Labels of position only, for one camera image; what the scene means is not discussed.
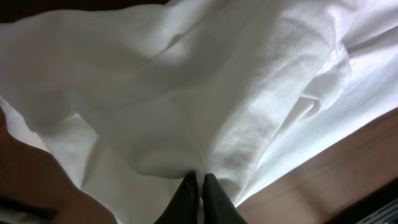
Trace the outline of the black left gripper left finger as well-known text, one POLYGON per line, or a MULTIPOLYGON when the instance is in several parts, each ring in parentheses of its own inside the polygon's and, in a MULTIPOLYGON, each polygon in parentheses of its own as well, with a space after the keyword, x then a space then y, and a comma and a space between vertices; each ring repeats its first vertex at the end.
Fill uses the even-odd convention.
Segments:
POLYGON ((154 224, 197 224, 198 205, 197 178, 195 173, 189 173, 154 224))

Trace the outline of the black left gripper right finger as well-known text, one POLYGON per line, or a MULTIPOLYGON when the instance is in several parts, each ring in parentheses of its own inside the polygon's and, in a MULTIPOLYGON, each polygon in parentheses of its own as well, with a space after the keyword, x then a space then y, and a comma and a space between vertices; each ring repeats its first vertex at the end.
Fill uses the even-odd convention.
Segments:
POLYGON ((203 203, 205 224, 247 224, 211 173, 205 176, 203 203))

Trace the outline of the white t-shirt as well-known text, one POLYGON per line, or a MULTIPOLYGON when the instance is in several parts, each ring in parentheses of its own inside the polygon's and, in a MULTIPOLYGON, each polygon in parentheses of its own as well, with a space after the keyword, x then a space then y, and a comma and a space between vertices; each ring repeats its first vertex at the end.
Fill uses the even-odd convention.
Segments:
POLYGON ((397 107, 395 0, 170 1, 1 25, 11 133, 118 223, 178 179, 234 205, 397 107))

